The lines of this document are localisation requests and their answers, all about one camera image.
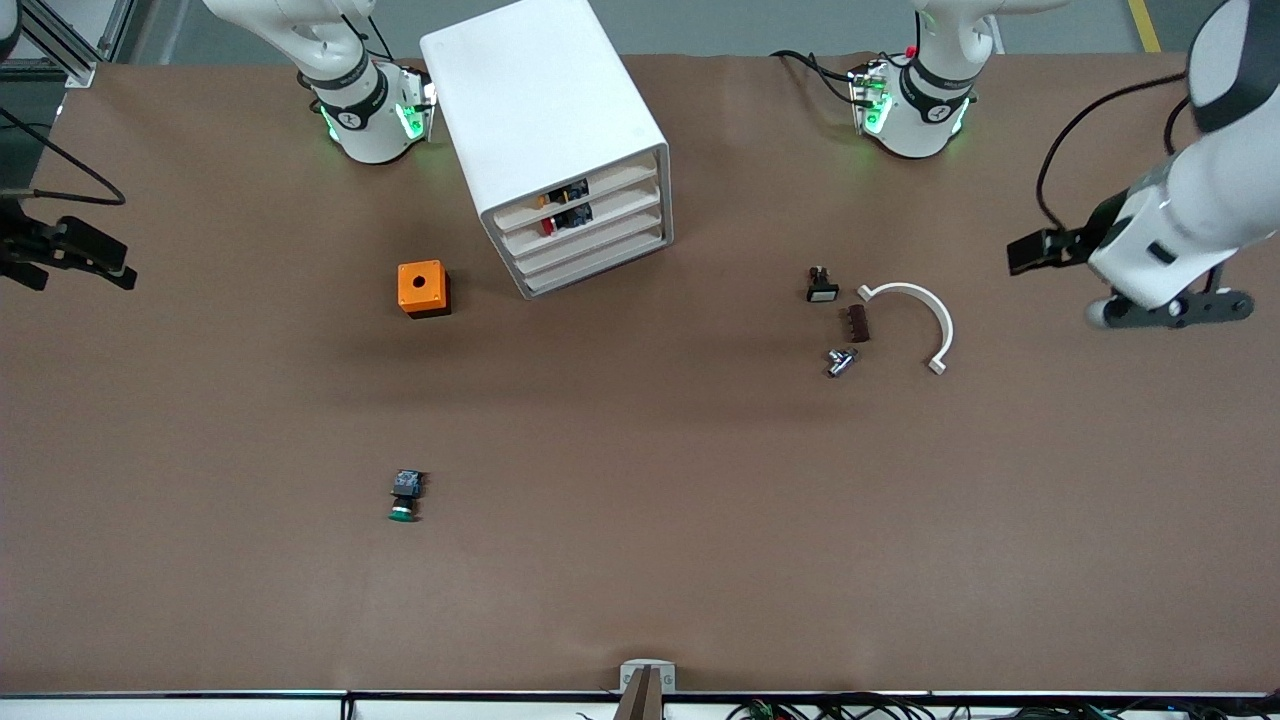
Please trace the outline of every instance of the orange box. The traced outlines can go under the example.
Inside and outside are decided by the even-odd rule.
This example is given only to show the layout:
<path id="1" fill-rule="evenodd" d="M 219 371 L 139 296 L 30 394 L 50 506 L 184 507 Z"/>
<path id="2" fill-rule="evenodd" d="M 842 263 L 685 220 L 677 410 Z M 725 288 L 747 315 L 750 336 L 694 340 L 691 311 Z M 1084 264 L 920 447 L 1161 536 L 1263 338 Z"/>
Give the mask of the orange box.
<path id="1" fill-rule="evenodd" d="M 410 318 L 438 318 L 453 313 L 449 274 L 439 260 L 406 263 L 397 275 L 399 306 Z"/>

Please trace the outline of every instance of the silver metal fitting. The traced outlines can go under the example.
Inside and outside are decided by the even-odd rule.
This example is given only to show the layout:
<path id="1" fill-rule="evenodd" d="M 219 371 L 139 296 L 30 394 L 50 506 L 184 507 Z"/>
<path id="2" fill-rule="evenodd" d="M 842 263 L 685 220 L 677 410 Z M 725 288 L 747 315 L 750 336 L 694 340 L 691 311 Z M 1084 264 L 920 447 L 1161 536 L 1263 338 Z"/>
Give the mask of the silver metal fitting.
<path id="1" fill-rule="evenodd" d="M 847 370 L 850 365 L 858 361 L 858 351 L 852 348 L 832 350 L 827 354 L 827 360 L 831 361 L 831 366 L 827 368 L 827 377 L 838 378 L 845 374 L 845 370 Z"/>

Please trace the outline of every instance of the brown tabletop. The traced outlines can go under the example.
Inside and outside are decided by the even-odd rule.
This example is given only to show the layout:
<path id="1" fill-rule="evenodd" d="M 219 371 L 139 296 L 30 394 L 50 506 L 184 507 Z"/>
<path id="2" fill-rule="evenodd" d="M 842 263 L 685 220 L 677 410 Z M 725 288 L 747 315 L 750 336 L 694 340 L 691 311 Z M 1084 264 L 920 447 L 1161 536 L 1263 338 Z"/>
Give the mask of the brown tabletop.
<path id="1" fill-rule="evenodd" d="M 1087 328 L 1087 269 L 1005 272 L 1057 131 L 1181 63 L 996 58 L 906 161 L 795 64 L 628 58 L 676 243 L 531 302 L 447 143 L 349 161 L 288 67 L 101 68 L 54 138 L 128 205 L 28 208 L 140 281 L 0 286 L 0 689 L 595 688 L 634 656 L 687 689 L 1271 689 L 1280 246 L 1228 269 L 1253 318 L 1184 332 Z M 1158 161 L 1179 96 L 1088 120 L 1053 208 Z M 428 258 L 456 313 L 408 320 Z M 937 292 L 947 373 L 892 296 L 824 377 L 813 264 L 842 300 Z M 415 525 L 399 468 L 431 473 Z"/>

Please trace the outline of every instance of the yellow floor line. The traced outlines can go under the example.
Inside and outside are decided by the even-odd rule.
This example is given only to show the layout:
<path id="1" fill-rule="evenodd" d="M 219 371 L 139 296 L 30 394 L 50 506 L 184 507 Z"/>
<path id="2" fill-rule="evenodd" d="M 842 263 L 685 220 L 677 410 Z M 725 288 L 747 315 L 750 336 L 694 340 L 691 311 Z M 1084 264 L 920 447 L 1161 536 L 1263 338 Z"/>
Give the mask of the yellow floor line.
<path id="1" fill-rule="evenodd" d="M 1156 37 L 1156 26 L 1151 24 L 1146 0 L 1129 0 L 1129 12 L 1133 13 L 1133 24 L 1138 27 L 1142 49 L 1147 53 L 1160 53 L 1160 38 Z"/>

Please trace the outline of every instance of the white curved handle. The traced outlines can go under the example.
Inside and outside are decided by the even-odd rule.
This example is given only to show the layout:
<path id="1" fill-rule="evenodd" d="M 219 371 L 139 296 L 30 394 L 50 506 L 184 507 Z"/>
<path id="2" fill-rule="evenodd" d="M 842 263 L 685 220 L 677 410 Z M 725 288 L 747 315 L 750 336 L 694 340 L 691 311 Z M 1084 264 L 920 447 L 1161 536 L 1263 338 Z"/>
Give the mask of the white curved handle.
<path id="1" fill-rule="evenodd" d="M 940 347 L 937 354 L 929 359 L 929 369 L 941 375 L 947 369 L 946 364 L 942 363 L 942 356 L 951 350 L 951 340 L 956 333 L 956 327 L 955 323 L 951 322 L 951 313 L 947 310 L 947 306 L 938 300 L 937 295 L 933 295 L 918 284 L 887 283 L 877 287 L 876 290 L 867 286 L 858 288 L 858 295 L 863 296 L 863 300 L 870 300 L 884 292 L 901 292 L 902 295 L 910 295 L 911 297 L 928 305 L 929 310 L 933 310 L 933 314 L 937 315 L 938 325 L 942 327 L 942 347 Z"/>

